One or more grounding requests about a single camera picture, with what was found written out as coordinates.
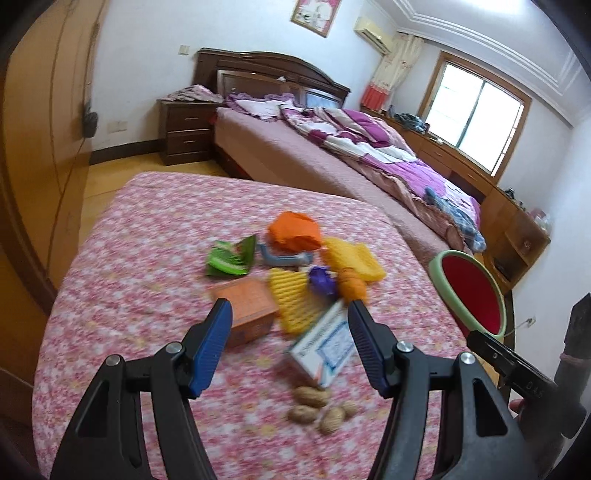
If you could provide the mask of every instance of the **bedside table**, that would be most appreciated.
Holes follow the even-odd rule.
[[[160,156],[165,165],[213,158],[213,125],[221,103],[160,102]]]

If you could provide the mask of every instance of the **wooden nightstand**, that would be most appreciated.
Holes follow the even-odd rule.
[[[213,125],[221,103],[160,102],[160,156],[165,165],[213,158]]]
[[[512,290],[550,243],[550,237],[495,187],[480,208],[486,239],[484,265],[505,294]]]

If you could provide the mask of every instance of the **window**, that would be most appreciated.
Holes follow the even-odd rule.
[[[442,53],[419,115],[433,135],[498,179],[530,103],[526,94],[500,77]]]

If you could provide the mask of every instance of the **peanut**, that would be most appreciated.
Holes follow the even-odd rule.
[[[322,408],[328,405],[330,392],[316,390],[311,387],[297,387],[293,391],[293,397],[296,402],[309,407]]]
[[[320,410],[316,408],[307,407],[305,405],[296,405],[291,407],[289,412],[287,412],[287,418],[291,421],[301,424],[312,423],[318,418],[318,414]]]
[[[345,411],[346,419],[350,419],[351,417],[355,417],[357,415],[357,405],[355,405],[355,403],[350,400],[344,401],[340,405],[340,408],[342,408]]]
[[[322,435],[331,435],[343,424],[345,411],[341,407],[331,408],[320,421],[319,430]]]

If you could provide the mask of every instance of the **metal screw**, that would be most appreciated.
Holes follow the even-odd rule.
[[[109,367],[114,367],[115,365],[119,365],[119,362],[121,362],[121,357],[119,355],[109,355],[105,360],[105,363]]]
[[[472,365],[476,361],[476,357],[470,352],[464,352],[460,355],[460,360],[466,365]]]
[[[414,350],[414,345],[411,342],[405,342],[401,340],[396,344],[396,348],[404,353],[410,353]]]
[[[167,353],[179,353],[183,349],[183,344],[180,342],[172,342],[166,346]]]

